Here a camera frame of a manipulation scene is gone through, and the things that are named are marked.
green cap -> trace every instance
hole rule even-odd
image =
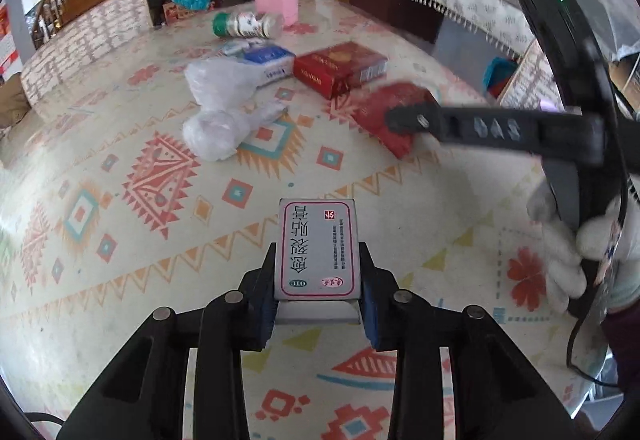
[[[228,36],[228,32],[226,31],[226,20],[229,19],[229,14],[226,12],[220,12],[216,14],[216,17],[213,18],[213,33],[218,37]]]

brown cushion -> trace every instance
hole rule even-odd
[[[14,126],[30,109],[20,74],[14,74],[0,86],[0,129]]]

red pouch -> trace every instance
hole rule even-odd
[[[385,113],[396,106],[410,106],[420,102],[436,102],[431,92],[410,82],[386,84],[362,96],[353,120],[385,146],[396,158],[403,158],[411,152],[414,143],[412,134],[397,134],[389,131],[385,124]]]

metal screw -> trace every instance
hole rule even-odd
[[[466,314],[472,319],[482,319],[486,314],[486,312],[484,311],[484,308],[482,308],[481,306],[471,305],[468,308],[466,308]]]
[[[156,321],[164,321],[171,315],[171,309],[166,306],[161,306],[156,308],[152,315]]]
[[[239,303],[242,301],[242,298],[244,298],[244,294],[239,290],[232,290],[225,294],[225,301],[229,304]]]
[[[420,124],[425,130],[429,128],[429,121],[424,118],[424,115],[418,115],[418,124]]]
[[[414,295],[408,290],[397,290],[394,299],[399,303],[408,303]]]

purple sleeve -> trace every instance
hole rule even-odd
[[[640,384],[640,301],[607,315],[602,330],[618,365],[618,385],[627,392],[632,384]]]

